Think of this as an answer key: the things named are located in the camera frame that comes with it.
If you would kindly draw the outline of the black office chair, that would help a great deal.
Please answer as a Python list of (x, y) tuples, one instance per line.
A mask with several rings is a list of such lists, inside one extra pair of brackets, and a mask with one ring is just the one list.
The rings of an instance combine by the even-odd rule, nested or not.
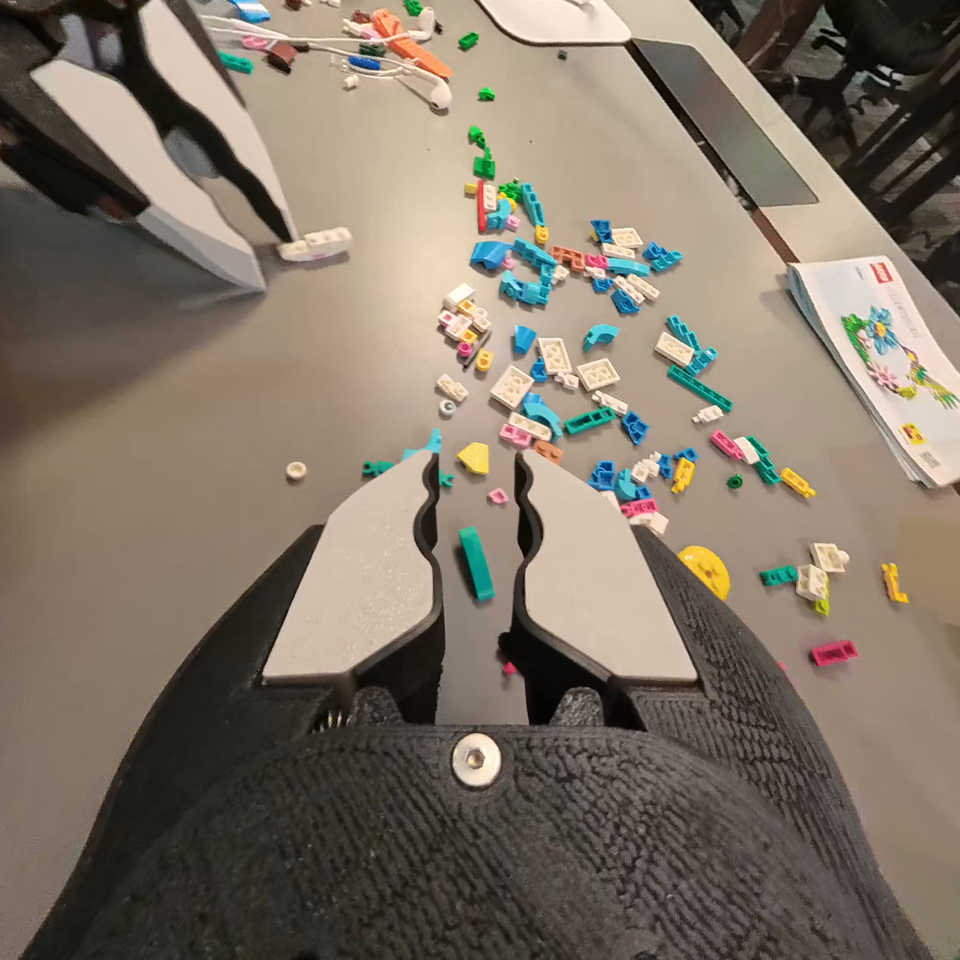
[(957, 1), (826, 1), (822, 4), (839, 45), (822, 34), (819, 42), (841, 53), (843, 65), (831, 78), (847, 85), (858, 74), (881, 90), (899, 90), (903, 78), (937, 67), (958, 34)]

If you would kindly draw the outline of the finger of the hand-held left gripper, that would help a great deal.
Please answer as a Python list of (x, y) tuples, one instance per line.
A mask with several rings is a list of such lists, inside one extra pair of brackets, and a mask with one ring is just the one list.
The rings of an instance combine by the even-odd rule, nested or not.
[(179, 129), (281, 242), (299, 239), (269, 151), (188, 2), (125, 2), (128, 89), (150, 118)]
[(116, 78), (56, 58), (30, 77), (145, 197), (138, 225), (210, 274), (246, 291), (266, 281), (250, 243), (222, 216), (200, 179), (220, 177), (185, 132), (163, 137)]

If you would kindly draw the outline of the white lego brick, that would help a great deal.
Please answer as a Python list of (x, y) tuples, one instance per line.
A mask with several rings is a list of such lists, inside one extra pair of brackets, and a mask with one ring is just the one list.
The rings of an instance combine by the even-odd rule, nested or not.
[(303, 234), (297, 240), (276, 245), (279, 257), (288, 263), (310, 263), (338, 258), (354, 246), (354, 236), (344, 226)]

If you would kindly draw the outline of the white wired earphones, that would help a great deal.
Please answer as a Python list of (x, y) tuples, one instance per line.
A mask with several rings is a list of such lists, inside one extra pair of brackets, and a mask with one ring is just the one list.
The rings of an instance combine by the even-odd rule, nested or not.
[(260, 53), (280, 71), (290, 71), (298, 56), (329, 56), (342, 73), (342, 86), (354, 90), (361, 79), (395, 81), (414, 91), (437, 113), (452, 104), (450, 66), (429, 50), (439, 23), (431, 7), (413, 4), (415, 17), (405, 22), (390, 9), (366, 13), (356, 10), (342, 20), (336, 35), (299, 35), (268, 24), (266, 9), (254, 2), (237, 2), (234, 13), (200, 15), (216, 42), (251, 53)]

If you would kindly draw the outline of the teal curved lego piece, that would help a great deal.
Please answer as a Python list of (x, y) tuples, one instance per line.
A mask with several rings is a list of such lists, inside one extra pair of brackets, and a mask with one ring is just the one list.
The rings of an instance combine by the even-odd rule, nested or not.
[(477, 528), (474, 526), (462, 528), (459, 530), (459, 540), (475, 598), (479, 602), (493, 600), (496, 597), (496, 589)]

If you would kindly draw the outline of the scattered loose lego pieces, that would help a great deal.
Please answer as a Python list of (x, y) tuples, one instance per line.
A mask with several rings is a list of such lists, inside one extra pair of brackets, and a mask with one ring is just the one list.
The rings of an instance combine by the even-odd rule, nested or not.
[[(642, 278), (636, 274), (634, 261), (622, 260), (627, 275), (615, 275), (609, 278), (609, 272), (600, 269), (605, 263), (602, 257), (591, 255), (584, 259), (577, 250), (560, 249), (554, 247), (552, 252), (537, 246), (522, 238), (515, 238), (515, 234), (507, 237), (509, 242), (500, 243), (501, 239), (494, 235), (484, 235), (484, 230), (498, 231), (514, 229), (518, 224), (518, 217), (513, 216), (514, 198), (522, 206), (522, 201), (533, 202), (537, 199), (533, 186), (529, 183), (520, 184), (514, 181), (499, 191), (495, 184), (488, 180), (477, 180), (476, 184), (468, 183), (467, 194), (476, 194), (477, 216), (481, 228), (482, 241), (474, 246), (471, 254), (471, 269), (490, 274), (496, 274), (499, 284), (500, 299), (507, 303), (522, 306), (534, 319), (533, 313), (546, 307), (549, 295), (557, 290), (557, 284), (563, 283), (572, 267), (575, 276), (592, 278), (594, 290), (609, 288), (606, 292), (613, 294), (616, 304), (622, 307), (621, 313), (636, 313), (643, 304), (645, 291), (656, 298), (656, 291), (649, 285), (644, 286)], [(567, 441), (586, 443), (584, 439), (591, 431), (606, 429), (607, 424), (622, 426), (623, 434), (632, 443), (639, 446), (646, 435), (648, 424), (636, 411), (629, 409), (630, 405), (620, 399), (610, 396), (611, 390), (622, 379), (616, 370), (616, 365), (609, 356), (597, 353), (600, 346), (605, 349), (616, 341), (619, 335), (618, 327), (614, 325), (594, 324), (584, 332), (582, 346), (574, 349), (574, 356), (570, 357), (568, 344), (563, 337), (539, 336), (538, 331), (529, 326), (520, 324), (513, 329), (510, 349), (513, 351), (512, 360), (507, 366), (489, 372), (491, 364), (497, 366), (494, 354), (490, 351), (488, 342), (491, 327), (487, 312), (475, 302), (476, 294), (471, 284), (461, 285), (450, 294), (445, 295), (443, 306), (440, 309), (437, 329), (446, 336), (453, 347), (458, 351), (458, 363), (462, 363), (464, 370), (469, 361), (476, 361), (476, 378), (485, 383), (485, 390), (489, 388), (489, 405), (495, 407), (498, 414), (509, 415), (500, 425), (500, 437), (503, 445), (517, 448), (516, 455), (525, 451), (540, 454), (554, 464), (563, 467), (566, 471), (572, 461), (563, 466), (565, 438)], [(718, 393), (711, 392), (707, 385), (694, 375), (694, 367), (688, 363), (693, 346), (690, 363), (696, 361), (701, 353), (695, 343), (690, 343), (689, 331), (677, 317), (667, 320), (666, 329), (659, 331), (659, 340), (654, 353), (668, 360), (668, 378), (680, 384), (684, 389), (692, 388), (694, 393), (699, 392), (700, 406), (708, 408), (706, 417), (700, 414), (694, 416), (694, 421), (707, 421), (710, 425), (713, 418), (713, 433), (711, 441), (714, 448), (729, 453), (734, 461), (744, 453), (749, 454), (748, 460), (757, 465), (759, 472), (766, 481), (779, 483), (782, 477), (777, 473), (763, 449), (752, 438), (731, 440), (721, 430), (717, 433), (716, 420), (721, 415), (721, 408), (729, 411), (729, 404)], [(578, 402), (589, 400), (591, 406), (586, 411), (577, 410), (574, 416), (560, 416), (551, 407), (547, 399), (542, 396), (547, 382), (558, 383), (564, 390), (572, 391)], [(441, 448), (441, 431), (435, 429), (425, 450), (434, 452), (439, 457)], [(668, 518), (658, 511), (656, 498), (649, 491), (650, 475), (663, 475), (667, 478), (668, 486), (672, 487), (673, 496), (679, 497), (682, 491), (690, 486), (694, 468), (698, 459), (694, 449), (678, 451), (676, 455), (667, 451), (661, 455), (652, 451), (650, 456), (641, 458), (637, 464), (628, 464), (620, 469), (615, 460), (602, 460), (593, 467), (590, 476), (579, 477), (588, 486), (601, 493), (610, 503), (619, 508), (622, 516), (635, 529), (636, 538), (641, 547), (651, 546), (651, 539), (658, 544), (658, 538), (666, 532)], [(364, 482), (367, 483), (381, 474), (384, 474), (393, 465), (390, 462), (365, 462)], [(760, 582), (763, 590), (780, 591), (792, 595), (797, 591), (798, 604), (808, 606), (810, 619), (814, 614), (818, 618), (825, 617), (831, 609), (831, 578), (842, 573), (844, 564), (849, 560), (848, 555), (836, 544), (813, 542), (810, 545), (811, 557), (807, 563), (786, 566), (775, 566), (770, 570), (760, 571)], [(534, 681), (548, 684), (556, 683), (561, 689), (567, 687), (594, 686), (598, 689), (611, 685), (615, 689), (656, 688), (667, 690), (692, 690), (701, 683), (705, 676), (696, 665), (698, 657), (705, 663), (706, 654), (694, 654), (694, 642), (702, 640), (704, 648), (708, 642), (714, 642), (712, 632), (718, 632), (719, 641), (732, 641), (738, 632), (745, 629), (743, 624), (724, 602), (730, 589), (729, 571), (722, 558), (718, 558), (705, 546), (694, 545), (682, 549), (679, 557), (674, 557), (667, 551), (665, 566), (655, 567), (655, 559), (660, 556), (654, 549), (653, 554), (645, 555), (654, 579), (664, 595), (669, 611), (678, 626), (694, 666), (698, 672), (695, 681), (623, 681), (600, 680), (594, 677), (582, 666), (568, 659), (546, 643), (531, 638), (526, 630), (522, 629), (515, 612), (515, 581), (511, 594), (511, 625), (510, 630), (501, 636), (500, 649), (505, 662), (505, 672), (512, 672), (518, 666), (528, 677), (532, 686)], [(807, 661), (821, 671), (833, 668), (834, 665), (844, 665), (855, 660), (861, 651), (855, 640), (867, 642), (867, 652), (874, 654), (875, 647), (880, 644), (879, 650), (886, 659), (881, 658), (882, 665), (891, 666), (896, 663), (896, 671), (891, 676), (900, 678), (906, 663), (906, 654), (916, 652), (910, 642), (915, 640), (911, 631), (894, 627), (912, 627), (909, 617), (906, 619), (900, 614), (884, 617), (880, 613), (880, 595), (870, 594), (870, 609), (860, 608), (853, 610), (854, 614), (869, 614), (858, 617), (856, 623), (844, 622), (834, 626), (854, 626), (853, 638), (837, 635), (817, 635), (805, 637), (808, 640), (818, 640), (807, 654)], [(432, 639), (428, 634), (416, 642), (406, 643), (396, 654), (396, 663), (401, 662), (401, 654), (406, 657), (410, 654), (413, 668), (420, 669), (423, 663), (433, 658), (433, 653), (427, 655), (427, 647), (432, 651)], [(401, 667), (389, 666), (388, 660), (381, 664), (387, 668), (388, 679), (400, 678)]]

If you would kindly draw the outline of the lego instruction booklet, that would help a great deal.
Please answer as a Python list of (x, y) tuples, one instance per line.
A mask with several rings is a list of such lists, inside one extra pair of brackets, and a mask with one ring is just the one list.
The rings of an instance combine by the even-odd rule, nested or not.
[(885, 255), (791, 262), (788, 291), (906, 474), (959, 480), (959, 373)]

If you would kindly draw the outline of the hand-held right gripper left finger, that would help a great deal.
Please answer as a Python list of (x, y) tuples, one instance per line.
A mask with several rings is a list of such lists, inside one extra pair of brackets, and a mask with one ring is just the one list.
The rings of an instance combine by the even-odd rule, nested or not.
[(262, 669), (264, 685), (357, 685), (442, 619), (438, 455), (415, 452), (333, 510)]

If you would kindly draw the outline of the white rounded mat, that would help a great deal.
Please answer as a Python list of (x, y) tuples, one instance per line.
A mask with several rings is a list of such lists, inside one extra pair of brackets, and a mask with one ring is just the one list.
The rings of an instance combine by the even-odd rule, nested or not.
[(604, 1), (477, 1), (511, 39), (531, 46), (622, 46), (632, 31)]

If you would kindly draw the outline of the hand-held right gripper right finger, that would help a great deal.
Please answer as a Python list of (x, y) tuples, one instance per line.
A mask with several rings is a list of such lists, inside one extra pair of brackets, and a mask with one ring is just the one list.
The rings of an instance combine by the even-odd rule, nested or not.
[(600, 681), (695, 682), (698, 672), (636, 529), (539, 453), (514, 460), (518, 624)]

